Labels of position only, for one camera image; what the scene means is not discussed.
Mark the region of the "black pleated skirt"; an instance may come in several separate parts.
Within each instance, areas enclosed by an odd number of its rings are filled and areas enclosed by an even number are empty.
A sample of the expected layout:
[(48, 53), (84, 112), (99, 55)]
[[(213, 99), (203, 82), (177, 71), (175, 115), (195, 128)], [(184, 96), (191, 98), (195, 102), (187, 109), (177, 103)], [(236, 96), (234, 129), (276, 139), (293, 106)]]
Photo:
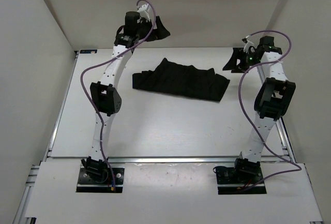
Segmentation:
[(215, 73), (214, 68), (197, 69), (164, 58), (155, 70), (132, 75), (132, 88), (191, 99), (220, 102), (230, 79)]

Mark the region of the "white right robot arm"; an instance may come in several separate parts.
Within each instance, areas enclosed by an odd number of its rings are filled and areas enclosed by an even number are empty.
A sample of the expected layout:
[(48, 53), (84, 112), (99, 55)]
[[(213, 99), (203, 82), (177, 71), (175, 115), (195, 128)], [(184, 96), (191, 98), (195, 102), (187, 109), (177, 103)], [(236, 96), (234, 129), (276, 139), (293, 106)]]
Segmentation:
[(246, 147), (240, 152), (234, 167), (225, 179), (240, 183), (256, 183), (261, 180), (261, 157), (270, 131), (282, 118), (290, 105), (296, 84), (285, 75), (282, 59), (285, 54), (275, 46), (272, 36), (263, 36), (255, 46), (247, 37), (242, 48), (233, 48), (230, 60), (223, 70), (246, 76), (256, 68), (262, 75), (262, 86), (254, 101), (255, 119), (250, 120), (252, 130)]

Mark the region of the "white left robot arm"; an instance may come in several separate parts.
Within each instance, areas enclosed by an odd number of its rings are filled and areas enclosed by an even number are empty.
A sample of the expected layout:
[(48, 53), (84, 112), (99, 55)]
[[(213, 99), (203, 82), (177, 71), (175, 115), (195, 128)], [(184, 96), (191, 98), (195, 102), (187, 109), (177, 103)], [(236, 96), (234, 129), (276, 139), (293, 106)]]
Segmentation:
[(159, 16), (150, 19), (138, 11), (127, 12), (125, 24), (116, 32), (112, 57), (103, 63), (105, 71), (97, 82), (90, 84), (89, 89), (83, 90), (96, 111), (96, 124), (91, 151), (86, 159), (82, 159), (82, 165), (96, 183), (116, 185), (106, 148), (112, 122), (122, 106), (117, 85), (124, 68), (139, 44), (162, 40), (169, 35)]

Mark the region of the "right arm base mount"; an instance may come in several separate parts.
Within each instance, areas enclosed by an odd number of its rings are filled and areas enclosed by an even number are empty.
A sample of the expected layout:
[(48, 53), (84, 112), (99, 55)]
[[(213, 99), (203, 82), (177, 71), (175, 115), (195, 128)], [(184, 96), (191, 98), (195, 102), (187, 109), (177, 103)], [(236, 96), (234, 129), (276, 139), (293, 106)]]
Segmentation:
[(237, 158), (233, 166), (215, 166), (219, 195), (267, 194), (260, 162)]

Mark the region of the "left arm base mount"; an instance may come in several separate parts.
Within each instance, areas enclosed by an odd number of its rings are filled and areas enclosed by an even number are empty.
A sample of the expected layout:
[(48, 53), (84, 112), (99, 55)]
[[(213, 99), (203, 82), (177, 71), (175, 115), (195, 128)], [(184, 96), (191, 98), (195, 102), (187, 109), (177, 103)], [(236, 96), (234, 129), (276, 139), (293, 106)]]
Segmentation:
[(81, 193), (122, 193), (125, 168), (112, 168), (102, 161), (84, 160), (80, 167), (76, 192)]

